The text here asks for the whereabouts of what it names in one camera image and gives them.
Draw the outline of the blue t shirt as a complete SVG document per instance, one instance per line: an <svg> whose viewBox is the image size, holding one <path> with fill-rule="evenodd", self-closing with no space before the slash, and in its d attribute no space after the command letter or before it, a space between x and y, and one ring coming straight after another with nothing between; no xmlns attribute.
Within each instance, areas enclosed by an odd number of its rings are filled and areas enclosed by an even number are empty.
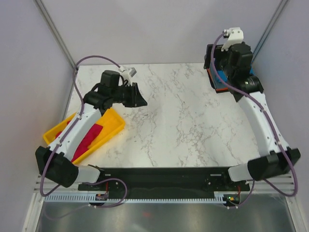
<svg viewBox="0 0 309 232"><path fill-rule="evenodd" d="M225 86L230 85L246 93L258 91L260 82L253 74L251 66L238 67L231 65L230 70L216 70L213 64L211 64L211 67L217 78L219 78Z"/></svg>

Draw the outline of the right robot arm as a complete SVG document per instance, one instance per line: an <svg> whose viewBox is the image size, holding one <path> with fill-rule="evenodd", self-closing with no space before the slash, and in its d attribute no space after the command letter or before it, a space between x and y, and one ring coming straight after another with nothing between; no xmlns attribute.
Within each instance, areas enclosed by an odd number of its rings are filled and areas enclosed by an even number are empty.
<svg viewBox="0 0 309 232"><path fill-rule="evenodd" d="M264 88L252 71L250 46L240 42L226 51L222 45L208 44L204 69L211 80L219 79L244 111L255 135L259 157L245 164L232 166L221 178L222 187L233 190L239 181L265 180L294 173L300 151L291 148L282 137L267 106Z"/></svg>

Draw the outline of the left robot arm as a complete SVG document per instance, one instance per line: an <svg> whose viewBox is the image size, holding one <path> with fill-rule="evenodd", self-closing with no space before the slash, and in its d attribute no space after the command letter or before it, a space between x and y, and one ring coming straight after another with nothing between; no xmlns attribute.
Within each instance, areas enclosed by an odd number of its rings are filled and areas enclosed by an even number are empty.
<svg viewBox="0 0 309 232"><path fill-rule="evenodd" d="M47 178L66 188L73 183L89 183L95 190L105 187L106 178L99 169L77 166L71 160L91 127L113 104L127 108L147 105L138 84L132 81L135 74L135 68L123 67L102 73L100 82L85 94L80 109L61 134L48 147L37 148L35 157L42 181Z"/></svg>

